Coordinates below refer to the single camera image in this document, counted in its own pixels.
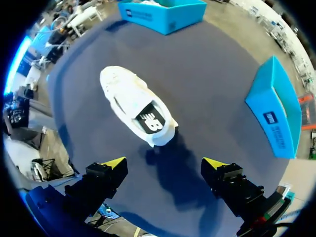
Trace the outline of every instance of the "black equipment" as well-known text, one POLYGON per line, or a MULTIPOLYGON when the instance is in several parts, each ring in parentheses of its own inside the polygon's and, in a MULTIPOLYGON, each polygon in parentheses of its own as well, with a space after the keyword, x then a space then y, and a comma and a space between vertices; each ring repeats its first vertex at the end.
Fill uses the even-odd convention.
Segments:
POLYGON ((84 221, 93 216, 106 198, 112 198, 126 177, 126 158, 86 168, 82 179, 65 186, 65 196, 51 185, 36 187, 26 195, 34 217, 49 236, 109 236, 84 221))
POLYGON ((278 192, 264 197, 264 187, 247 180, 235 163, 227 165, 204 158, 201 175, 216 198, 222 198, 233 214, 244 220, 238 237, 272 237, 277 232, 274 223, 287 210, 290 199, 283 199, 278 192))

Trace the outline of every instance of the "desk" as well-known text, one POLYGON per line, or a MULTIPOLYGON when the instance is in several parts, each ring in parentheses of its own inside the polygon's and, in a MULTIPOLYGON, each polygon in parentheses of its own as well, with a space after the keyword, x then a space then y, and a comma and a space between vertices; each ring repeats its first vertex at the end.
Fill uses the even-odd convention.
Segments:
POLYGON ((168 36, 105 19, 56 64, 48 81, 59 134, 80 173, 127 157, 128 175, 106 203, 159 237, 230 237, 242 220, 216 200, 200 175, 202 157, 235 162, 270 196, 287 167, 244 99, 259 67, 232 38, 201 22, 168 36), (106 66, 142 78, 179 123, 177 143, 160 155, 114 114, 99 76, 106 66))
POLYGON ((95 6, 91 6, 83 11, 83 13, 77 15, 67 26, 72 27, 76 34, 81 37, 82 34, 78 30, 77 26, 80 25, 82 22, 84 22, 87 19, 91 20, 91 17, 97 16, 100 21, 102 21, 102 17, 100 13, 98 12, 97 8, 95 6))

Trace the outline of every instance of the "white sneaker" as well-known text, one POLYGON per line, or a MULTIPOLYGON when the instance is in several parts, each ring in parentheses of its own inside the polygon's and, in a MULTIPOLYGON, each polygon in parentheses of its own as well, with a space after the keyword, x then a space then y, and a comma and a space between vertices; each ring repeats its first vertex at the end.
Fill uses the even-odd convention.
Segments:
POLYGON ((174 137, 178 123, 136 74, 109 66, 101 71, 100 83, 114 113, 151 147, 164 146, 174 137))

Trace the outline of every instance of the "blue table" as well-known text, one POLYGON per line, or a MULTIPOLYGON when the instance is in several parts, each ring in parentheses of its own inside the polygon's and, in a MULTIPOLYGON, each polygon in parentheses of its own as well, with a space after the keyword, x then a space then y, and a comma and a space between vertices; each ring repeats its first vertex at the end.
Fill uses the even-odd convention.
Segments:
POLYGON ((159 237, 230 237, 242 224, 200 175, 202 157, 235 162, 247 177, 277 187, 288 160, 274 158, 244 99, 259 65, 232 38, 201 22, 169 36, 114 15, 59 60, 49 94, 75 168, 127 157, 129 174, 112 200, 116 212, 159 237), (159 155, 111 110, 100 71, 135 72, 167 105, 179 136, 159 155))

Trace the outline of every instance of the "cyan box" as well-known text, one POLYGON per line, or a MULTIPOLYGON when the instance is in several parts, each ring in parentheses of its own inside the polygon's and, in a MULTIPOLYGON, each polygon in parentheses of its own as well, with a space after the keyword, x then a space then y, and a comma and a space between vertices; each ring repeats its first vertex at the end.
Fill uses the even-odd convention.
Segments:
POLYGON ((263 128, 275 156, 296 158, 302 125, 301 106, 286 71, 275 56, 260 66, 245 102, 263 128))
POLYGON ((165 7, 134 3, 132 0, 120 1, 118 7, 123 20, 168 35, 202 21, 207 5, 200 0, 156 0, 156 2, 165 7))

